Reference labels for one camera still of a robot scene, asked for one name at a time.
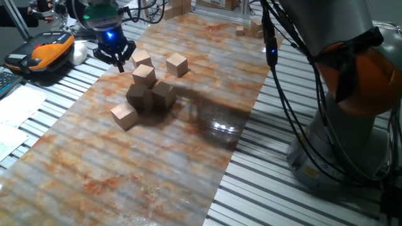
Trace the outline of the person's hand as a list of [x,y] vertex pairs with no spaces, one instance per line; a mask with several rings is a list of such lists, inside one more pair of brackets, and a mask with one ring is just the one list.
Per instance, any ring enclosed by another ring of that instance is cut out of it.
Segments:
[[30,14],[36,19],[50,23],[54,20],[52,0],[32,0],[30,1]]

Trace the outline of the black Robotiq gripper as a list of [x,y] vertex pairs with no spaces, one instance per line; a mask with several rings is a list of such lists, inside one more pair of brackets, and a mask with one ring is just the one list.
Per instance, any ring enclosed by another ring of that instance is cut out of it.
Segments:
[[[123,34],[122,26],[115,28],[95,31],[98,41],[98,48],[93,51],[94,56],[109,65],[114,65],[119,72],[124,72],[123,65],[128,61],[136,49],[134,41],[128,41]],[[109,55],[103,51],[120,51],[118,57]]]

